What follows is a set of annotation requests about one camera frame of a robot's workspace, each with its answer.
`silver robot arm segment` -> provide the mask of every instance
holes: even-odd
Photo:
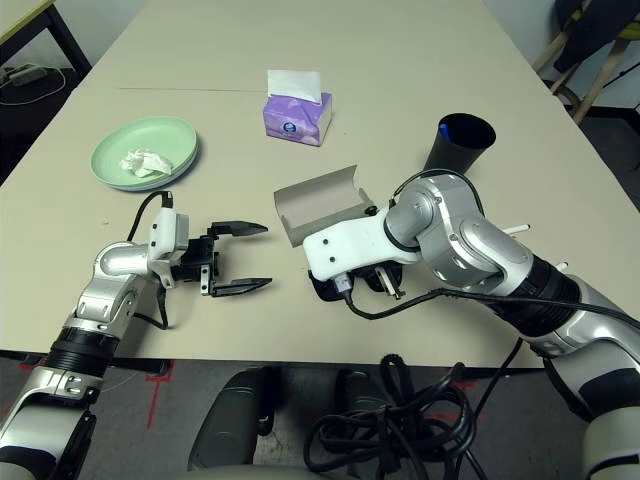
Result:
[[[345,272],[354,268],[389,259],[422,261],[463,292],[620,311],[590,285],[562,274],[489,222],[473,186],[453,173],[410,181],[378,216],[375,222],[341,222],[305,239],[312,275],[333,279],[337,290],[346,292],[352,286],[345,283]],[[371,229],[381,224],[384,234],[363,231],[365,221]],[[369,238],[375,242],[363,244]],[[356,251],[359,256],[344,258],[343,252]],[[639,478],[640,330],[606,315],[549,303],[496,301],[487,306],[543,357],[570,409],[592,421],[585,437],[585,478]]]
[[[189,239],[189,219],[175,212],[170,192],[147,197],[130,237],[142,210],[159,193],[163,207],[149,230],[149,243],[117,242],[98,254],[91,281],[44,365],[32,371],[5,417],[0,426],[0,478],[77,477],[96,422],[89,407],[98,398],[104,373],[150,282],[160,289],[175,287],[177,280],[199,282],[203,295],[215,297],[247,293],[271,281],[246,278],[220,285],[216,280],[214,241],[218,236],[254,235],[267,231],[266,227],[243,221],[214,222],[206,235]]]

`tissue box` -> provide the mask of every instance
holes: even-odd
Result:
[[[322,104],[272,95],[262,111],[267,135],[319,147],[331,122],[331,94]]]

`gray floor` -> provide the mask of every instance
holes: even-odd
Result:
[[[615,119],[587,118],[583,130],[640,210],[640,138]],[[144,480],[170,478],[184,471],[213,399],[233,374],[247,366],[178,361],[170,381],[161,383],[140,373],[109,371],[93,409],[98,426],[80,478]],[[337,366],[284,369],[287,401],[278,412],[273,433],[259,440],[256,463],[302,465],[305,434],[315,419],[330,411],[337,370]],[[442,372],[415,368],[415,384],[426,385]],[[0,359],[0,416],[6,414],[27,375],[16,362]],[[485,385],[485,380],[467,385],[472,403]],[[544,373],[505,378],[485,413],[473,450],[489,478],[581,478],[585,424],[567,411]],[[463,479],[475,478],[468,470],[463,473]]]

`black cable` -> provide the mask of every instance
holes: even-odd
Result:
[[[464,392],[454,384],[464,368],[462,363],[457,363],[436,383],[414,392],[409,369],[402,358],[387,355],[380,362],[380,373],[394,405],[320,418],[305,440],[305,464],[312,472],[321,473],[377,458],[376,477],[380,480],[399,470],[402,458],[409,458],[418,480],[430,478],[425,462],[442,463],[443,478],[453,480],[454,461],[467,454],[476,435],[473,408]],[[434,405],[443,402],[458,409],[457,418],[451,423],[426,415]],[[325,462],[313,461],[311,447],[316,440],[338,456]],[[479,478],[486,480],[473,454],[471,459],[481,472]]]
[[[618,75],[615,76],[615,78],[613,78],[612,80],[609,80],[607,83],[605,83],[602,88],[607,88],[609,85],[611,85],[613,82],[617,82],[618,80],[620,80],[622,77],[624,77],[627,73],[629,73],[631,70],[634,70],[636,68],[640,67],[640,62],[636,62],[634,65],[632,65],[630,68],[627,68],[626,70],[622,70],[620,73],[618,73]]]
[[[166,330],[166,328],[164,327],[164,325],[162,323],[160,323],[159,321],[157,321],[156,319],[154,319],[154,318],[152,318],[152,317],[150,317],[148,315],[145,315],[144,313],[136,312],[136,313],[133,314],[133,316],[135,318],[139,318],[140,320],[144,320],[145,322],[153,325],[156,328],[159,328],[160,330]]]
[[[138,212],[136,213],[136,218],[133,219],[133,225],[131,226],[131,231],[129,235],[127,235],[127,242],[131,242],[133,237],[136,234],[136,230],[138,230],[138,225],[140,224],[140,219],[142,218],[142,214],[144,213],[147,205],[153,200],[155,197],[162,195],[162,206],[165,208],[173,208],[173,196],[171,192],[168,190],[157,190],[155,192],[151,192],[147,198],[145,198],[140,207],[138,207]]]
[[[436,175],[455,175],[456,177],[460,178],[460,180],[466,183],[467,186],[471,189],[471,192],[473,193],[473,197],[476,201],[476,204],[478,205],[478,210],[480,210],[480,213],[484,215],[484,208],[482,207],[482,201],[480,200],[480,195],[478,194],[478,191],[476,190],[476,187],[473,185],[473,183],[471,183],[469,179],[464,175],[458,172],[455,172],[453,170],[447,170],[446,168],[432,168],[430,170],[423,170],[414,175],[411,175],[404,182],[402,182],[402,184],[398,188],[396,188],[396,190],[393,192],[393,196],[389,201],[390,205],[395,202],[394,200],[395,197],[400,195],[400,192],[402,192],[402,190],[404,190],[404,188],[407,185],[409,185],[409,183],[413,182],[416,178],[435,177]]]
[[[600,305],[591,305],[588,303],[580,303],[580,302],[568,302],[565,300],[551,300],[548,298],[536,298],[536,297],[501,297],[498,295],[486,295],[483,293],[471,293],[471,292],[463,292],[459,290],[451,290],[448,288],[436,288],[431,290],[430,292],[425,293],[424,295],[419,295],[411,300],[407,300],[406,302],[401,303],[400,305],[396,305],[395,307],[389,308],[388,310],[383,310],[381,312],[369,313],[363,310],[360,310],[353,303],[353,299],[351,298],[351,291],[346,291],[343,293],[345,303],[356,315],[366,318],[367,320],[378,320],[380,318],[385,318],[390,315],[396,314],[398,312],[402,312],[407,308],[414,307],[422,302],[426,302],[428,300],[433,300],[434,298],[445,296],[445,297],[454,297],[454,298],[466,298],[470,300],[476,300],[481,303],[536,303],[541,305],[553,305],[555,307],[567,308],[571,310],[583,310],[585,312],[597,313],[600,315],[606,315],[611,318],[615,318],[616,320],[620,320],[621,322],[627,324],[628,326],[636,329],[640,329],[640,324],[637,320],[635,320],[630,315],[627,315],[624,312],[619,310],[614,310],[612,308],[602,307]]]
[[[156,328],[159,328],[160,330],[168,330],[169,318],[167,317],[167,309],[165,305],[166,298],[167,290],[161,283],[160,285],[158,285],[158,289],[156,290],[156,301],[158,302],[158,310],[160,311],[160,318],[162,319],[162,323],[152,317],[149,317],[148,315],[144,315],[138,312],[134,313],[133,316],[139,318],[140,320],[144,320],[145,322],[153,325]]]
[[[491,393],[493,392],[494,388],[498,384],[498,381],[500,380],[500,378],[502,378],[502,376],[504,375],[505,370],[509,367],[513,359],[516,357],[516,355],[522,348],[523,343],[524,343],[523,340],[521,338],[518,338],[518,340],[516,341],[516,344],[511,349],[511,352],[509,352],[509,355],[507,355],[507,358],[504,359],[504,362],[502,362],[502,365],[500,365],[500,367],[498,367],[498,370],[496,370],[496,373],[493,374],[493,377],[491,378],[489,385],[487,385],[487,388],[482,394],[482,397],[480,398],[478,405],[476,405],[476,409],[474,411],[476,419],[480,417],[480,413],[482,412],[482,409],[487,403],[487,400],[489,400]],[[469,460],[469,463],[471,464],[471,467],[473,468],[473,470],[476,472],[476,475],[478,476],[478,478],[480,478],[481,480],[485,480],[487,476],[485,475],[484,471],[482,470],[482,467],[478,463],[478,460],[475,458],[471,450],[467,450],[465,452],[465,457],[467,458],[467,460]],[[456,469],[455,469],[456,480],[458,480],[458,477],[460,476],[460,468],[462,467],[462,460],[463,460],[463,457],[458,457],[458,460],[456,460]]]
[[[162,196],[162,207],[173,208],[173,195],[171,194],[170,191],[157,190],[155,192],[151,192],[142,201],[142,203],[140,204],[140,207],[138,207],[136,218],[134,218],[133,225],[131,226],[131,231],[127,236],[127,242],[131,242],[133,240],[133,237],[136,234],[136,230],[138,230],[140,219],[142,218],[142,214],[144,213],[144,210],[147,208],[147,205],[149,205],[151,200],[153,200],[154,198],[160,195]],[[158,289],[156,290],[156,301],[158,302],[158,310],[160,311],[160,318],[162,320],[162,323],[142,313],[136,312],[133,314],[133,316],[141,320],[144,320],[145,322],[153,325],[154,327],[159,328],[160,330],[167,330],[169,328],[169,319],[167,317],[167,309],[165,305],[166,298],[167,298],[167,290],[165,289],[164,285],[162,285],[162,280],[160,279],[160,277],[156,275],[156,278],[158,279],[158,282],[160,282],[160,284],[158,285]]]
[[[493,389],[496,388],[496,384],[498,383],[498,380],[500,380],[502,375],[504,375],[504,371],[511,364],[513,359],[516,358],[516,355],[522,348],[522,344],[523,344],[523,340],[521,338],[518,338],[518,340],[516,341],[516,344],[513,346],[513,349],[511,350],[509,355],[507,355],[507,358],[504,359],[504,362],[502,362],[502,365],[500,365],[498,370],[496,370],[496,373],[493,374],[493,377],[491,378],[489,385],[487,385],[487,388],[482,394],[482,397],[480,398],[478,405],[476,405],[476,409],[475,409],[476,418],[480,416],[480,413],[482,412],[484,405],[487,403],[487,400],[489,400],[489,396],[491,395],[491,392],[493,392]]]

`cable bundle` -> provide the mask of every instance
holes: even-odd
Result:
[[[377,458],[376,478],[382,479],[401,468],[402,458],[409,458],[419,480],[430,478],[425,463],[443,463],[443,478],[449,480],[457,478],[464,456],[478,477],[486,479],[469,449],[476,436],[476,414],[464,392],[454,384],[464,368],[462,363],[456,363],[438,382],[415,392],[402,358],[385,356],[380,373],[394,405],[322,417],[304,445],[307,467],[320,473]],[[457,407],[457,419],[451,424],[427,417],[434,405],[442,403]],[[312,461],[310,451],[316,438],[325,450],[338,457],[321,463]]]

